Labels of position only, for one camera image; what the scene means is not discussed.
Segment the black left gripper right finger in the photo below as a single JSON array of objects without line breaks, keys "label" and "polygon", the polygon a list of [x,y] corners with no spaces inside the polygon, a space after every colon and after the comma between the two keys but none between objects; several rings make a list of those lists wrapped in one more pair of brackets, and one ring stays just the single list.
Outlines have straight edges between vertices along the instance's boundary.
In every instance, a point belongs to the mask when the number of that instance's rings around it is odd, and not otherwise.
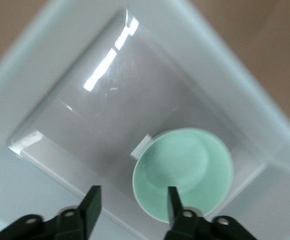
[{"label": "black left gripper right finger", "polygon": [[168,187],[167,208],[170,229],[166,240],[254,240],[255,237],[234,218],[221,215],[212,222],[182,205],[175,186]]}]

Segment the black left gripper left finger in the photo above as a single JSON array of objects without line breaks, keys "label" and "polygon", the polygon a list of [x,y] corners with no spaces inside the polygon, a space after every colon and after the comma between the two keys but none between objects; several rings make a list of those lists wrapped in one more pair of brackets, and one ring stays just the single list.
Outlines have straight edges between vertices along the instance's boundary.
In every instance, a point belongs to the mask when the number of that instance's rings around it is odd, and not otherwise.
[{"label": "black left gripper left finger", "polygon": [[68,207],[44,221],[25,215],[0,231],[0,240],[87,240],[101,213],[101,186],[94,185],[77,207]]}]

